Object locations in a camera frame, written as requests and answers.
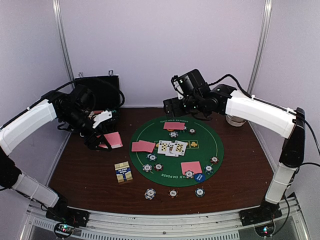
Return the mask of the pink playing card deck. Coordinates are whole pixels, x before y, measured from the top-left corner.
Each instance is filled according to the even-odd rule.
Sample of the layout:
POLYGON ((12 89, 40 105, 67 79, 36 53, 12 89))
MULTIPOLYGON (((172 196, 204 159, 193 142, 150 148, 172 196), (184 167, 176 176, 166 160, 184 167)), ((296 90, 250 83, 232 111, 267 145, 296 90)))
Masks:
POLYGON ((119 132, 107 133, 104 134, 104 137, 108 141, 112 149, 123 147, 122 139, 119 132))

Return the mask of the blue white chips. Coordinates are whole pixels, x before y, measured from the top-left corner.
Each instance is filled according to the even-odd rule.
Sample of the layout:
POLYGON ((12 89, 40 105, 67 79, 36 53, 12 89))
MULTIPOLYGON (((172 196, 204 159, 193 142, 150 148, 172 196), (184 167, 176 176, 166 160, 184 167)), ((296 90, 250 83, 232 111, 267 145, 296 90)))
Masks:
POLYGON ((191 170, 187 170, 185 173, 184 173, 184 176, 186 179, 193 179, 194 176, 195 176, 195 173, 191 170))
POLYGON ((169 133, 169 136, 170 136, 171 138, 177 138, 177 137, 179 136, 179 134, 178 134, 177 131, 172 131, 172 132, 169 133))
POLYGON ((149 173, 149 172, 152 172, 152 170, 153 170, 153 166, 151 165, 151 164, 144 164, 143 166, 142 166, 142 170, 144 171, 144 172, 146 172, 146 173, 149 173))

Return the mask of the single dealt pink card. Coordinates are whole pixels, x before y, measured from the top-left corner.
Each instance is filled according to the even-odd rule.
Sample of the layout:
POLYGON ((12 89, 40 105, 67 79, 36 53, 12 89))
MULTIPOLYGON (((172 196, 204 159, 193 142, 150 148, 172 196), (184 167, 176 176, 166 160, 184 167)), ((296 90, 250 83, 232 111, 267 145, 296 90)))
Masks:
POLYGON ((132 152, 143 152, 144 151, 144 144, 142 142, 132 142, 131 145, 132 152))

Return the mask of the blue round button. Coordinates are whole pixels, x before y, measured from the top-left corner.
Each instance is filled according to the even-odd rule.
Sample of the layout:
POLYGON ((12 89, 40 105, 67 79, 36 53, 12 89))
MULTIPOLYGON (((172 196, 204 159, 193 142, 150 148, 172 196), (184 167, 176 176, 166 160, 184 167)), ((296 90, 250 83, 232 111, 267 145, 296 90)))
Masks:
POLYGON ((206 180, 206 176, 203 173, 197 173, 194 175, 194 180, 197 183, 203 183, 206 180))

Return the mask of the blue white chip stack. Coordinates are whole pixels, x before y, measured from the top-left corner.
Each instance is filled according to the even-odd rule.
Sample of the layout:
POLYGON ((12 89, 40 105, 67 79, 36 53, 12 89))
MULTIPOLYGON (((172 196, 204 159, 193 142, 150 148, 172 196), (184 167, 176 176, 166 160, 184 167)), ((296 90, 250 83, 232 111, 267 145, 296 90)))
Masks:
POLYGON ((154 188, 148 188, 144 193, 144 197, 147 200, 153 200, 155 196, 156 196, 156 190, 154 188))

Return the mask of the green blue chip stack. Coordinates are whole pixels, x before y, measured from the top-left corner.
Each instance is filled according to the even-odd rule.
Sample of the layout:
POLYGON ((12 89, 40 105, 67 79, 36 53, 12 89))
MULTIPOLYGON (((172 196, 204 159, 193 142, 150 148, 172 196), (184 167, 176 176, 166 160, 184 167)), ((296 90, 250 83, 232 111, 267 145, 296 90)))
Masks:
POLYGON ((202 198, 205 196, 205 190, 203 188, 197 188, 195 190, 195 195, 198 197, 198 198, 202 198))

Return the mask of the brown chip stack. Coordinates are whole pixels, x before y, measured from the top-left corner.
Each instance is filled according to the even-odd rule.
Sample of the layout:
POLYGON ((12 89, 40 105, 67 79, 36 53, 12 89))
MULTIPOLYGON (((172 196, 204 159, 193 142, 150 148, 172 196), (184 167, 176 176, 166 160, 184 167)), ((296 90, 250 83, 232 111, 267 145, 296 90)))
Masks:
POLYGON ((170 198, 176 198, 178 196, 178 191, 175 189, 170 189, 168 192, 168 196, 170 198))

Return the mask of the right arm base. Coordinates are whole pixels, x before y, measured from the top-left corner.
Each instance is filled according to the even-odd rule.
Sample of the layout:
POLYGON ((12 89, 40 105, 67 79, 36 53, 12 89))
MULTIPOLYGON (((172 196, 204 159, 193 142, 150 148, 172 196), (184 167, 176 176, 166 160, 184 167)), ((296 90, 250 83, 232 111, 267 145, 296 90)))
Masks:
POLYGON ((262 206, 241 210, 239 212, 240 221, 243 227, 269 222, 282 215, 280 209, 271 209, 270 207, 262 206))

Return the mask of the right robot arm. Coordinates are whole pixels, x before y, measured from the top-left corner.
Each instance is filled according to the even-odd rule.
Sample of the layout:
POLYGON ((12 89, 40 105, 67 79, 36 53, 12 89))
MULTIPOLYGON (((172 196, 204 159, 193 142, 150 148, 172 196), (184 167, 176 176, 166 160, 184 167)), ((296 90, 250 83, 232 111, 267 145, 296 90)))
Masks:
POLYGON ((250 95, 229 73, 208 83, 198 69, 193 69, 172 76, 169 82, 177 95, 163 101, 163 110, 169 118, 201 113, 203 120, 207 121, 212 113, 217 113, 252 122, 284 139, 276 170, 256 210, 259 220, 268 220, 276 212, 297 172, 307 165, 304 161, 306 128, 309 128, 316 147, 320 147, 305 111, 299 107, 285 108, 250 95))

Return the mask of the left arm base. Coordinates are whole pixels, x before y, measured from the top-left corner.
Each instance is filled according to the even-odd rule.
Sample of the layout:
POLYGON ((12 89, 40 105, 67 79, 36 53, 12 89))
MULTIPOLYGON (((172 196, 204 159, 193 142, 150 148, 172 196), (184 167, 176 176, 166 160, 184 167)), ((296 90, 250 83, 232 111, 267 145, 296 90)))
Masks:
POLYGON ((45 217, 60 223, 68 224, 72 227, 86 227, 89 221, 90 213, 85 210, 79 210, 75 208, 67 208, 67 211, 63 215, 59 215, 51 208, 47 210, 45 217))

